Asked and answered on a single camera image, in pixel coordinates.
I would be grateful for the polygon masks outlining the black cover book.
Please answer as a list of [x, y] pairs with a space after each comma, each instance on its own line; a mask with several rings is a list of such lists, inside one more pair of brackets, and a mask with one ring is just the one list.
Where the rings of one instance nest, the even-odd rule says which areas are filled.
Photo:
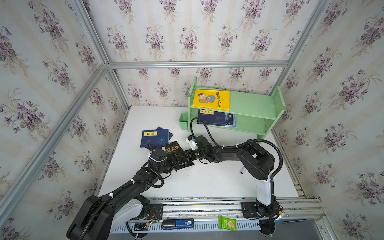
[[195, 166], [177, 141], [165, 145], [164, 148], [167, 152], [167, 158], [172, 162], [172, 167], [176, 172]]

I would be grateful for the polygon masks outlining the dark blue thick book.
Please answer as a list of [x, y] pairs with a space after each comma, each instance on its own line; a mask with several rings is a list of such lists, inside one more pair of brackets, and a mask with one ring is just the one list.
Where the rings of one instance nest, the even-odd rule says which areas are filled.
[[200, 109], [198, 112], [198, 124], [203, 122], [210, 126], [226, 126], [226, 114], [223, 112], [209, 111]]

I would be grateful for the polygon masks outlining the yellow cartoon cover book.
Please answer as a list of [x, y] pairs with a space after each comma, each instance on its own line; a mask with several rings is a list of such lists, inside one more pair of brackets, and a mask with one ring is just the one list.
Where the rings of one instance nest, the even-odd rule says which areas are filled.
[[227, 112], [230, 110], [230, 92], [219, 90], [195, 90], [193, 108]]

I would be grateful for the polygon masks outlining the sci-fi cover magazine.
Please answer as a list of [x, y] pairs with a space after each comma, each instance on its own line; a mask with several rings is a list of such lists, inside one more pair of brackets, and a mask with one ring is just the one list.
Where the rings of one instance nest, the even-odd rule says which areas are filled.
[[237, 121], [236, 121], [236, 115], [235, 114], [225, 113], [225, 120], [226, 120], [226, 124], [225, 124], [226, 128], [236, 128], [237, 127]]

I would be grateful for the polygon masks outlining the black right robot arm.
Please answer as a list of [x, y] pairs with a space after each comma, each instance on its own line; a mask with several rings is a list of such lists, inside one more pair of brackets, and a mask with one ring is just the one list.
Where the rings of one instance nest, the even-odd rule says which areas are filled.
[[[193, 122], [198, 121], [205, 127], [212, 144], [204, 136], [196, 136]], [[249, 174], [256, 179], [257, 198], [259, 206], [272, 207], [276, 201], [274, 178], [283, 167], [283, 156], [280, 149], [265, 139], [251, 139], [233, 146], [219, 145], [213, 138], [208, 125], [200, 118], [193, 118], [190, 122], [191, 135], [187, 141], [192, 150], [198, 152], [206, 164], [225, 161], [238, 161]]]

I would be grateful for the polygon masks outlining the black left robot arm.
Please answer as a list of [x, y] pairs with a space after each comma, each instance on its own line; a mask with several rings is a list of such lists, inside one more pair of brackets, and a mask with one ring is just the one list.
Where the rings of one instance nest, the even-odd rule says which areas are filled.
[[154, 150], [150, 141], [147, 146], [150, 149], [148, 160], [130, 180], [110, 193], [86, 198], [67, 230], [66, 237], [69, 240], [108, 239], [119, 226], [114, 223], [115, 216], [125, 211], [123, 208], [129, 201], [143, 199], [146, 202], [142, 193], [149, 188], [159, 189], [164, 185], [162, 174], [171, 173], [181, 161], [182, 154], [160, 147]]

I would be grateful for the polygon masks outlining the blue book yellow label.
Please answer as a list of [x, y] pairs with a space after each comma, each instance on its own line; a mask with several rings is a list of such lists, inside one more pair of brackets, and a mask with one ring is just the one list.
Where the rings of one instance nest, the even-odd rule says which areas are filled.
[[151, 141], [153, 147], [162, 147], [169, 143], [169, 130], [144, 130], [142, 131], [141, 148], [146, 148], [148, 141]]

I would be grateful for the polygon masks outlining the green pen holder cup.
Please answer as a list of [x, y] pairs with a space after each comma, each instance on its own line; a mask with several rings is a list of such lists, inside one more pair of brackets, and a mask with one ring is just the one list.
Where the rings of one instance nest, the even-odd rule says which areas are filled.
[[189, 115], [187, 112], [181, 113], [179, 118], [180, 128], [184, 131], [189, 130]]

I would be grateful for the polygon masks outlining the blue white marker pen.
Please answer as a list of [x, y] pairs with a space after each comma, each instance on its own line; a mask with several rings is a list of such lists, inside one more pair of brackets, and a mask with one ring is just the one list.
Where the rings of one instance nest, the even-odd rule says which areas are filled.
[[240, 174], [243, 175], [245, 172], [247, 171], [247, 169], [245, 167], [243, 167], [240, 171]]

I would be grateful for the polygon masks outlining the green wooden bookshelf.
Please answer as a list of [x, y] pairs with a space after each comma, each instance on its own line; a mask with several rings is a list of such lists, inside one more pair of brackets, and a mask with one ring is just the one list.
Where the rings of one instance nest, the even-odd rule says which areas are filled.
[[[218, 90], [198, 86], [197, 77], [194, 76], [188, 94], [189, 132], [191, 120], [198, 117], [198, 108], [192, 107], [193, 97], [197, 89]], [[280, 87], [276, 87], [270, 96], [236, 91], [229, 92], [231, 97], [230, 110], [227, 113], [236, 115], [237, 127], [213, 127], [255, 134], [258, 138], [264, 139], [286, 110], [286, 104]]]

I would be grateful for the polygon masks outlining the blue black handheld device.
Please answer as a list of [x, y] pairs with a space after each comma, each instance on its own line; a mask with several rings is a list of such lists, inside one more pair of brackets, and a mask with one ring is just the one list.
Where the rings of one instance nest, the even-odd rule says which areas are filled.
[[189, 229], [195, 226], [194, 219], [167, 219], [162, 221], [162, 230]]

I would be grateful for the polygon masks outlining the green snack packet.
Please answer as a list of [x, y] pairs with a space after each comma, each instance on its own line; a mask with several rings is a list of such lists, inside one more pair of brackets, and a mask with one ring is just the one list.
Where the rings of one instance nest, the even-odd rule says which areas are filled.
[[224, 218], [219, 216], [219, 229], [220, 230], [229, 230], [232, 232], [237, 232], [237, 222], [235, 219]]

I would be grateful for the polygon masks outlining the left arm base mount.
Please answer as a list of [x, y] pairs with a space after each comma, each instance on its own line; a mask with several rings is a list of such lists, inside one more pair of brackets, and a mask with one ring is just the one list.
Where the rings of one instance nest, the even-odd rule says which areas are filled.
[[131, 221], [159, 221], [163, 218], [164, 204], [145, 205], [138, 217]]

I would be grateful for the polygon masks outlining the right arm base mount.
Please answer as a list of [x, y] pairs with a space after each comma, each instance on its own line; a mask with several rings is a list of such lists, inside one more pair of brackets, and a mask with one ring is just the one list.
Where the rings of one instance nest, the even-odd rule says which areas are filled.
[[268, 218], [276, 220], [283, 213], [284, 208], [279, 202], [273, 202], [265, 206], [258, 201], [255, 202], [241, 202], [243, 217], [246, 219], [261, 219]]

